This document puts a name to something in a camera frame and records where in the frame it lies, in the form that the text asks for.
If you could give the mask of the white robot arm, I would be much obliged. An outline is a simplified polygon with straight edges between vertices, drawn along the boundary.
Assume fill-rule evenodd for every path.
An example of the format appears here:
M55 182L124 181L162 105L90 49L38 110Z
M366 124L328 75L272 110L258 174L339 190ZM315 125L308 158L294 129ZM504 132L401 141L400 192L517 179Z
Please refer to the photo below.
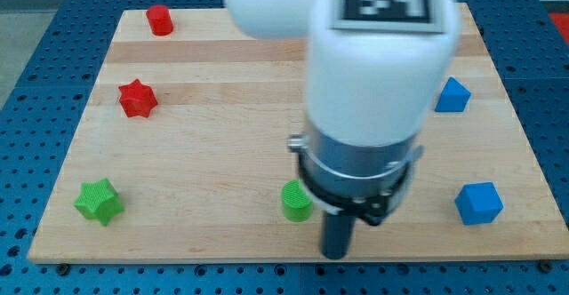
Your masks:
M454 0L224 0L256 39L307 42L305 132L386 147L421 130L461 34Z

